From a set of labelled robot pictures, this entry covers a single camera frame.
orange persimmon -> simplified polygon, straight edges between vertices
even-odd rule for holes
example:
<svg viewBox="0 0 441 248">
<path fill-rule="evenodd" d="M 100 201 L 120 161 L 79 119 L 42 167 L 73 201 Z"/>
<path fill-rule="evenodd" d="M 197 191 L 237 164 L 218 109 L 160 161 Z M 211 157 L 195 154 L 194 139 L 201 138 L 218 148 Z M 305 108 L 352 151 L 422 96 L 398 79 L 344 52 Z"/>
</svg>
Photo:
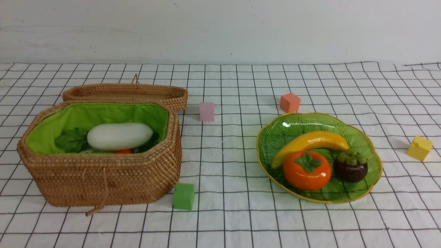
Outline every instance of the orange persimmon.
<svg viewBox="0 0 441 248">
<path fill-rule="evenodd" d="M 332 170 L 328 160 L 321 154 L 302 150 L 286 157 L 283 173 L 293 187 L 314 191 L 323 188 L 331 180 Z"/>
<path fill-rule="evenodd" d="M 130 154 L 133 153 L 132 149 L 119 150 L 116 154 Z"/>
</svg>

wicker basket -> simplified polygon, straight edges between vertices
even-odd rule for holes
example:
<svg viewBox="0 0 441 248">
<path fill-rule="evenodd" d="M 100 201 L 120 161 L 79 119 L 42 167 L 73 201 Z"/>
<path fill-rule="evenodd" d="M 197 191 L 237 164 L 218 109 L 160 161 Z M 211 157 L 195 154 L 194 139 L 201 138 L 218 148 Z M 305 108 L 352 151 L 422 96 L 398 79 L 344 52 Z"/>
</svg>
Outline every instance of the wicker basket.
<svg viewBox="0 0 441 248">
<path fill-rule="evenodd" d="M 152 149 L 138 154 L 54 154 L 33 153 L 25 140 L 42 120 L 72 103 L 65 101 L 39 113 L 17 145 L 24 165 L 45 200 L 56 207 L 96 206 L 92 215 L 105 205 L 146 204 L 170 192 L 179 180 L 182 147 L 177 114 L 168 111 L 167 134 Z M 133 103 L 114 100 L 112 103 Z"/>
<path fill-rule="evenodd" d="M 132 83 L 99 83 L 82 85 L 63 92 L 63 101 L 93 99 L 122 99 L 131 102 L 156 100 L 164 103 L 173 111 L 180 111 L 187 107 L 188 91 L 176 86 L 140 84 L 138 81 L 138 75 L 135 74 Z"/>
</svg>

green block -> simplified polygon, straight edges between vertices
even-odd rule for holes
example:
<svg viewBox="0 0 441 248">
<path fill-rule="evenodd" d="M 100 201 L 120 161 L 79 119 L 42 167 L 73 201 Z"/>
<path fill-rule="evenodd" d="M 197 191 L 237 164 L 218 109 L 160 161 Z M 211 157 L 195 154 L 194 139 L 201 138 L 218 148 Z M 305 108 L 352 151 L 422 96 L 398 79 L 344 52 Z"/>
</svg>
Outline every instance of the green block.
<svg viewBox="0 0 441 248">
<path fill-rule="evenodd" d="M 194 184 L 177 183 L 173 193 L 173 207 L 191 210 L 194 202 Z"/>
</svg>

banana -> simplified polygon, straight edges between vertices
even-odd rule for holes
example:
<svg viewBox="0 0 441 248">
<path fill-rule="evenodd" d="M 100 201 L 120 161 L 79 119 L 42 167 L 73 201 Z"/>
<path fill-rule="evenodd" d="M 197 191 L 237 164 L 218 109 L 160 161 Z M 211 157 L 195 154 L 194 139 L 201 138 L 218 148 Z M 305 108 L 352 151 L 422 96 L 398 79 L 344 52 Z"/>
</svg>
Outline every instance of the banana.
<svg viewBox="0 0 441 248">
<path fill-rule="evenodd" d="M 286 144 L 273 158 L 271 167 L 273 169 L 281 166 L 285 158 L 293 152 L 300 150 L 311 150 L 317 148 L 327 148 L 337 151 L 346 151 L 349 145 L 346 140 L 333 132 L 314 131 L 298 136 Z"/>
</svg>

white wall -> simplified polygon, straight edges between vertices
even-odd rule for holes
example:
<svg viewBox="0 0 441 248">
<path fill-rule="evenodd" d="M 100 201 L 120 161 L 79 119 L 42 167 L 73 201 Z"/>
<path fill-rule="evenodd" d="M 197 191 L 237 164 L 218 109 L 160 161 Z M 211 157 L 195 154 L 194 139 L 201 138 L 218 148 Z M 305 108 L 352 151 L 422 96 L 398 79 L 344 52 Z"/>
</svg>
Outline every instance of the white wall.
<svg viewBox="0 0 441 248">
<path fill-rule="evenodd" d="M 0 0 L 0 63 L 441 61 L 441 0 Z"/>
</svg>

